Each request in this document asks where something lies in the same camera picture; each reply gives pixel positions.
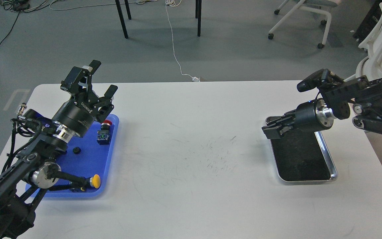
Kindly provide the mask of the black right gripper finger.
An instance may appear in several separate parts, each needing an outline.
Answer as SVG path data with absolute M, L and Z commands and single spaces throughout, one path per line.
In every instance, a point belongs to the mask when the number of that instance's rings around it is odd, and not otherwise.
M 269 116 L 265 119 L 264 133 L 285 133 L 295 128 L 295 111 L 289 111 L 282 116 Z
M 285 132 L 294 129 L 294 121 L 290 119 L 268 120 L 264 126 L 264 134 L 267 139 L 280 139 Z

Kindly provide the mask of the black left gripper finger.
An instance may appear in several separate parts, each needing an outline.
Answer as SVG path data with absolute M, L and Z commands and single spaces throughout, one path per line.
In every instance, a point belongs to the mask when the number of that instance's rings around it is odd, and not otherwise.
M 97 102 L 94 103 L 94 121 L 102 123 L 112 112 L 114 109 L 112 100 L 117 89 L 118 86 L 110 85 L 103 97 L 98 98 Z
M 88 100 L 97 100 L 97 95 L 94 93 L 92 89 L 92 76 L 100 67 L 101 62 L 98 60 L 92 60 L 89 65 L 85 65 L 82 67 L 84 69 L 84 77 L 80 80 L 80 85 L 86 89 L 87 99 Z

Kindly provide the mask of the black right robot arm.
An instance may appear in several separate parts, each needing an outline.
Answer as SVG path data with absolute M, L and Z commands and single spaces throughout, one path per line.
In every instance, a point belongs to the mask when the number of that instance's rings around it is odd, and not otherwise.
M 362 76 L 345 81 L 327 69 L 319 70 L 297 85 L 299 92 L 317 88 L 321 98 L 300 104 L 295 110 L 268 119 L 262 131 L 268 139 L 282 138 L 300 129 L 317 132 L 330 129 L 334 119 L 344 120 L 353 110 L 353 125 L 382 135 L 382 78 Z

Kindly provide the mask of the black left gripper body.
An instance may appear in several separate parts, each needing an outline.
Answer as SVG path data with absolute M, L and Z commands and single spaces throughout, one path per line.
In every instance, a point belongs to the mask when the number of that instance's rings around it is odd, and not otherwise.
M 78 137 L 84 137 L 93 124 L 97 110 L 93 106 L 87 106 L 84 102 L 70 97 L 52 117 L 52 121 L 63 124 L 72 130 Z

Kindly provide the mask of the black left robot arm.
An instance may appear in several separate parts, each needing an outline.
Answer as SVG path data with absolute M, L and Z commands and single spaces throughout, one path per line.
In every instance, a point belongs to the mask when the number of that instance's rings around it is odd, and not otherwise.
M 101 178 L 79 177 L 62 172 L 56 159 L 67 152 L 70 140 L 84 137 L 92 124 L 101 123 L 99 138 L 109 139 L 111 122 L 106 118 L 114 109 L 112 98 L 118 87 L 111 85 L 102 97 L 92 89 L 92 76 L 101 62 L 73 67 L 60 88 L 70 94 L 49 119 L 22 104 L 12 119 L 12 146 L 20 134 L 29 141 L 16 151 L 10 149 L 0 174 L 0 239 L 17 238 L 34 226 L 35 210 L 48 191 L 98 189 Z

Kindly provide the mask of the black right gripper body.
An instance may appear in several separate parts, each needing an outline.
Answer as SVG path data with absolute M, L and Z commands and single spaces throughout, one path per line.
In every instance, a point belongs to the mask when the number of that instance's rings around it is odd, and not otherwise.
M 294 128 L 306 132 L 323 131 L 333 126 L 335 118 L 323 99 L 312 100 L 296 108 Z

